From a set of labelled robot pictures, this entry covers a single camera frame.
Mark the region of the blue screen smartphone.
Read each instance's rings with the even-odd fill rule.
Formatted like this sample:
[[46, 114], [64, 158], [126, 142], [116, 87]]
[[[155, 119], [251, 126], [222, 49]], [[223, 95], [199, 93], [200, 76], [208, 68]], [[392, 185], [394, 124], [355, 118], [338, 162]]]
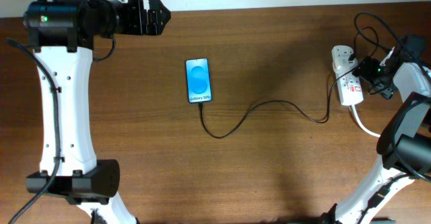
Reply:
[[188, 100], [191, 104], [212, 101], [209, 61], [189, 59], [185, 62]]

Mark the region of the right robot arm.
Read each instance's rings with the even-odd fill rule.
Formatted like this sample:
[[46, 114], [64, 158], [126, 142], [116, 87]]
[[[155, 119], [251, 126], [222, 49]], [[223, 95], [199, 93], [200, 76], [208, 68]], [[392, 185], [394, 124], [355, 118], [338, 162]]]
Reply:
[[381, 61], [366, 57], [358, 62], [348, 47], [332, 50], [333, 69], [344, 106], [363, 100], [359, 80], [391, 98], [403, 101], [385, 129], [377, 135], [378, 157], [354, 192], [323, 213], [319, 223], [374, 223], [376, 214], [404, 187], [430, 179], [430, 137], [421, 135], [430, 126], [430, 69], [420, 58], [425, 39], [405, 36]]

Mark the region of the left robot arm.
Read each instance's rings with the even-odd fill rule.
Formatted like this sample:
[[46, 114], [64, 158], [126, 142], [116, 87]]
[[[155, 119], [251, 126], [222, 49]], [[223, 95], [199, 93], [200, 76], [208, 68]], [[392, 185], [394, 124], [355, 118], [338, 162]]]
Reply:
[[119, 195], [120, 168], [98, 159], [90, 133], [89, 77], [94, 38], [158, 36], [171, 13], [160, 0], [36, 0], [24, 14], [30, 58], [40, 75], [44, 142], [26, 187], [35, 198], [64, 198], [93, 223], [136, 223]]

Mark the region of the white USB charger plug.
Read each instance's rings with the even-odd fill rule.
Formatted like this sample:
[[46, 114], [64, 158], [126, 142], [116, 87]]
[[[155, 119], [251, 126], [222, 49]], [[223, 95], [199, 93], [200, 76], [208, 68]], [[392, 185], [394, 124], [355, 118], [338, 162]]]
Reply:
[[357, 59], [349, 60], [349, 56], [337, 57], [333, 60], [333, 70], [336, 74], [344, 74], [357, 66]]

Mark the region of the white power strip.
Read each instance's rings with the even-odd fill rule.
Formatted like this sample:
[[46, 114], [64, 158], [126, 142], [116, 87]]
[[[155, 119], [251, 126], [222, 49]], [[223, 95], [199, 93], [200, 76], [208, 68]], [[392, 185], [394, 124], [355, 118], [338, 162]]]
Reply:
[[[338, 45], [331, 50], [333, 60], [337, 57], [350, 57], [353, 49], [349, 46]], [[360, 79], [352, 75], [352, 69], [344, 74], [336, 74], [339, 99], [342, 106], [353, 106], [364, 100]]]

